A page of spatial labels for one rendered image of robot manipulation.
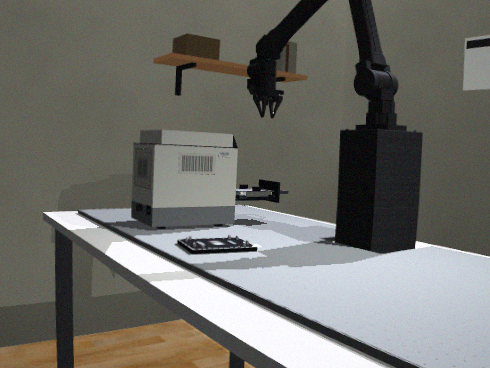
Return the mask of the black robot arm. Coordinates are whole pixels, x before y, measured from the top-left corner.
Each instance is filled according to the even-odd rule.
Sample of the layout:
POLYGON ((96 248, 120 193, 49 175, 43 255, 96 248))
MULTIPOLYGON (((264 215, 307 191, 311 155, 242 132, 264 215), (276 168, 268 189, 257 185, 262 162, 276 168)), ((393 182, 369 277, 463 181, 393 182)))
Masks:
MULTIPOLYGON (((328 0, 300 0, 289 14, 256 44, 257 57, 250 60, 247 74, 247 89, 261 88, 262 74, 276 75, 276 61, 290 38, 328 0), (264 61, 264 62, 262 62, 264 61), (262 62, 262 74, 261 74, 262 62)), ((399 130, 407 131, 407 126, 397 125, 394 95, 398 90, 398 79, 390 73, 383 55, 371 0, 349 0, 359 59, 354 78, 354 89, 368 101, 366 125, 356 125, 356 130, 399 130), (369 60, 369 61, 368 61, 369 60), (371 70, 373 69, 373 70, 371 70), (387 88, 387 89, 384 89, 387 88), (392 89, 392 90, 391 90, 392 89), (394 124, 397 126, 390 126, 394 124)))

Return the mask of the off-white box-shaped machine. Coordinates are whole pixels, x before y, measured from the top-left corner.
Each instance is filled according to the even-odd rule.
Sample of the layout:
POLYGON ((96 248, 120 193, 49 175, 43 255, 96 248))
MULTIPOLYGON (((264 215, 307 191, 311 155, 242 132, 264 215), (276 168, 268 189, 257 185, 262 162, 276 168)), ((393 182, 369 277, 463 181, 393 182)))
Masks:
POLYGON ((150 227, 234 224, 235 201, 279 203, 288 194, 280 182, 259 180, 272 195, 236 195, 233 134, 140 130, 133 144, 131 218, 150 227))

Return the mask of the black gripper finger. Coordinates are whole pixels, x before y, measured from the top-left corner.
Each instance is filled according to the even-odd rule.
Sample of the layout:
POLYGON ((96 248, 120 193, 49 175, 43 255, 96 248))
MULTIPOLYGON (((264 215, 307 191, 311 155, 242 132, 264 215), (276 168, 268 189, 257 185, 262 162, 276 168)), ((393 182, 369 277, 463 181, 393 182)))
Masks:
POLYGON ((276 111, 277 111, 278 107, 280 106, 282 100, 283 100, 283 98, 281 98, 281 97, 268 99, 271 118, 274 118, 276 111), (276 103, 275 108, 273 108, 273 103, 272 103, 273 101, 275 101, 275 103, 276 103))
POLYGON ((268 96, 257 96, 253 97, 253 100, 259 110, 260 116, 264 117, 268 96), (260 101, 262 101, 262 106, 260 106, 260 101))

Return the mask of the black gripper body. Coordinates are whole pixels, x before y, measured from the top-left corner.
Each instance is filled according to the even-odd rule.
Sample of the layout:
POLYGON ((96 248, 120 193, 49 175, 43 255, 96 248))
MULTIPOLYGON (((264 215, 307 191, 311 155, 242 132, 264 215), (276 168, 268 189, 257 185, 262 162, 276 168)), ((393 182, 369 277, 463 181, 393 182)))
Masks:
POLYGON ((262 76, 261 88, 252 90, 252 94, 257 93, 257 95, 253 95, 253 97, 271 96, 276 98, 277 97, 283 98, 283 96, 279 96, 279 94, 284 95, 284 91, 276 90, 276 75, 271 76, 271 74, 266 74, 266 76, 265 75, 261 75, 261 76, 262 76), (259 93, 259 92, 265 92, 265 93, 259 93))

